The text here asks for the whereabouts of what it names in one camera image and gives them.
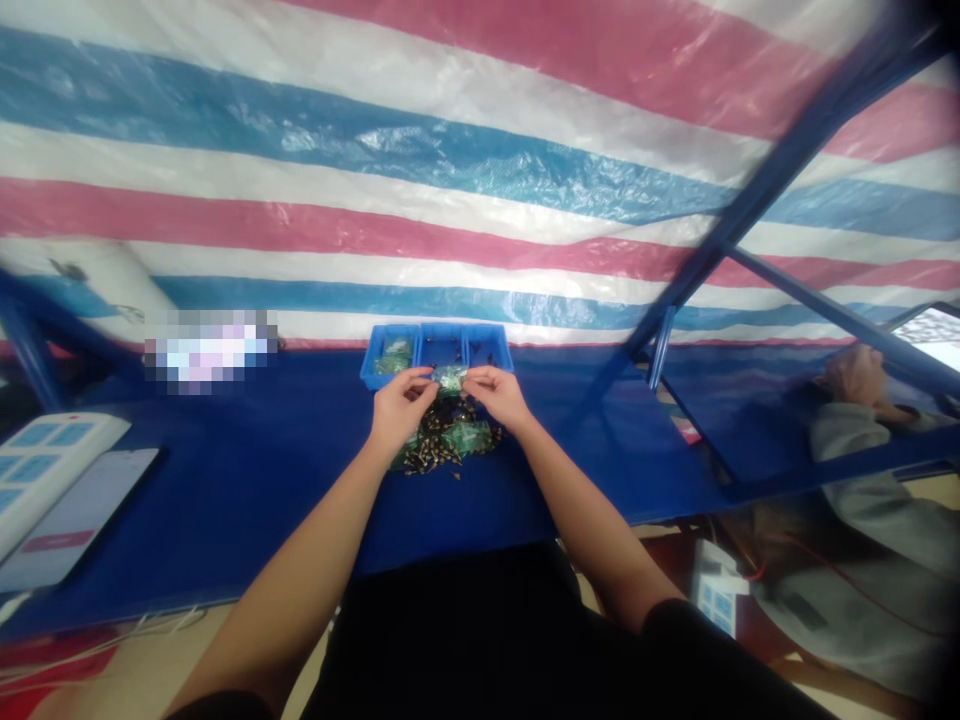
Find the blue compartment box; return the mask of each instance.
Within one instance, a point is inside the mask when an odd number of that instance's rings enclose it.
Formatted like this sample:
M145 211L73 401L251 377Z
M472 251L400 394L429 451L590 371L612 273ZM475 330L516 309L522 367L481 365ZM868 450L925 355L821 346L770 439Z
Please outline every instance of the blue compartment box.
M409 343L409 359L406 345ZM367 354L360 366L360 379L371 390L379 390L396 377L396 372L383 372L383 358L394 358L397 365L416 367L420 357L419 325L374 325L367 345Z
M513 372L513 360L503 325L464 325L463 344L470 367L493 365Z
M494 365L513 372L513 360L510 358L510 348L507 346L507 336L502 325L375 325L360 368L360 379L368 388L379 390L396 377L396 372L382 372L384 368L393 366L394 361L384 362L381 358L385 354L391 354L391 348L402 346L403 341L411 337L413 357L407 367Z

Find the blue metal frame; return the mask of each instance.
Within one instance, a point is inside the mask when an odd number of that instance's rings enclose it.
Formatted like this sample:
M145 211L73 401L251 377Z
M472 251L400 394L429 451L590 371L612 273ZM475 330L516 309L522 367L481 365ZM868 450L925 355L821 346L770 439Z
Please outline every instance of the blue metal frame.
M0 297L0 324L43 409L51 413L66 410L66 392L57 377L56 361L36 323L15 300Z
M944 393L960 395L960 373L934 360L913 345L887 332L879 325L851 312L843 305L811 290L779 268L761 260L742 248L731 248L729 257L745 268L775 285L808 308L822 315L834 325L856 335L866 344L884 354L886 359L898 365L910 376L913 385L931 395Z
M667 308L680 308L690 299L851 117L948 52L942 33L930 33L923 18L904 15L903 9L897 7L884 14L810 102L641 319L626 342L630 356L635 358L650 342Z
M676 314L677 309L672 305L666 309L663 320L660 322L660 332L657 333L657 340L654 343L653 358L650 361L650 369L647 371L647 384L654 392L660 386L663 361L667 357L667 346L670 344L670 333L673 331L673 318Z
M960 425L953 425L921 435L900 438L896 443L887 443L833 460L796 468L762 482L726 485L720 489L720 492L731 503L738 505L775 495L806 492L827 483L886 472L891 468L920 465L929 462L932 458L948 458L956 455L958 447L960 447Z
M143 363L139 355L107 339L46 295L2 269L0 269L0 300L8 304L15 303L18 309L30 315L47 339L52 340L67 352L74 355L93 356L106 363L114 373L126 380L143 379ZM18 331L10 328L6 328L6 331L18 348L19 355L19 345L15 337ZM46 343L39 331L29 333L24 329L19 337L24 343L33 342L35 345L43 345L46 348ZM24 369L30 374L31 371L26 366ZM50 369L41 363L35 366L35 370L43 377L37 377L35 380L33 375L30 375L31 382L34 382L34 390L41 397L45 391L42 391L36 383L52 386L58 382L56 377L49 375Z

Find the phone screen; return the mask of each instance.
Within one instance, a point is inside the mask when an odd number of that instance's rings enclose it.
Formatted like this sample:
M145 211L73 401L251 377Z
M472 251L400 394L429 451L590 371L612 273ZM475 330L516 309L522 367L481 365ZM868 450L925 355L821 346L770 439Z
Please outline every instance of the phone screen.
M910 318L893 334L960 371L960 318L929 308Z

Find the power strip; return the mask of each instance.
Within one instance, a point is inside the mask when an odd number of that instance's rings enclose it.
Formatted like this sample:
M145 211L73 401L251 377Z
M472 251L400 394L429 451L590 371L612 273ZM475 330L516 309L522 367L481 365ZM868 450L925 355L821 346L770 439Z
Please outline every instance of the power strip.
M0 559L129 429L105 413L42 415L0 446Z

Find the blue stripe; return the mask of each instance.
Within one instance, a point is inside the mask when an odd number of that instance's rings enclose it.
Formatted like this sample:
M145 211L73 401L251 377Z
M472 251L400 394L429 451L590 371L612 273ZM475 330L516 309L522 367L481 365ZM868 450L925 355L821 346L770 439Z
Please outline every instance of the blue stripe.
M953 171L944 168L943 172ZM834 180L786 193L763 219L920 240L957 240L960 197L864 180Z
M188 310L299 310L423 317L460 317L498 323L586 330L627 330L636 326L648 305L607 303L555 295L474 288L399 287L313 281L285 282L232 277L154 277L163 292ZM900 307L854 303L848 306L873 320L894 317ZM725 310L684 307L678 330L721 330L755 326L823 323L799 305L773 310Z
M903 307L866 303L849 303L846 307L877 323L888 322L908 310ZM677 311L673 327L675 330L722 330L733 325L792 327L805 323L829 324L829 321L805 305L783 305L769 310L729 310L684 305Z
M60 303L77 317L103 318L117 314L112 305L78 280L60 275L27 275L21 280Z
M323 165L633 225L716 214L737 192L493 128L9 28L0 28L0 118ZM960 237L956 197L853 180L794 191L768 219Z

